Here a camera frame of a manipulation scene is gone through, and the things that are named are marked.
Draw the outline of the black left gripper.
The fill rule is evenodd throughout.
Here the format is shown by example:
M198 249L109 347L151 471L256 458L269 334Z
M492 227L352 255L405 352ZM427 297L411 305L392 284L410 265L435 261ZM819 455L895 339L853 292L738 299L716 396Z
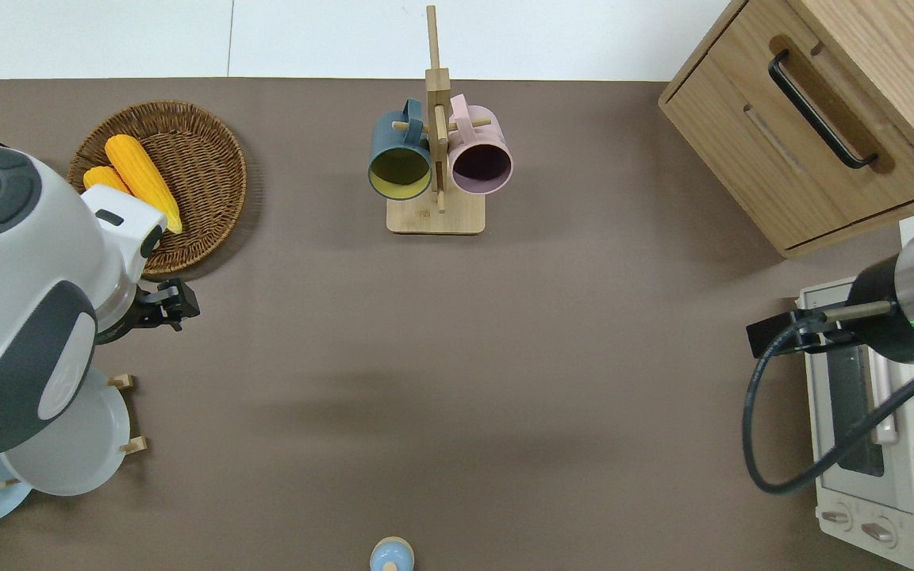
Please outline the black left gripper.
M136 288L132 304L122 317L95 336L97 346L105 346L139 328L170 326L182 331L182 321L201 315L196 293L188 282L171 278L161 282L156 290Z

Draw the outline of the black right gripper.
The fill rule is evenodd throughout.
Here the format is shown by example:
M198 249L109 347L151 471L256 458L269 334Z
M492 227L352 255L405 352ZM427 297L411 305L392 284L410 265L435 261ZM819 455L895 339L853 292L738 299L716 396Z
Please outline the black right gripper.
M852 282L847 299L840 308L888 303L884 314L839 320L841 333L832 328L824 333L822 346L813 354L830 353L843 347L868 346L875 353L894 362L914 364L914 326L904 314L901 296L896 292L895 276L898 256L894 255L861 271ZM794 323L802 326L780 344L777 354L808 353L815 344L810 326L815 318L806 310L789 310L746 326L752 357L761 358L785 330Z

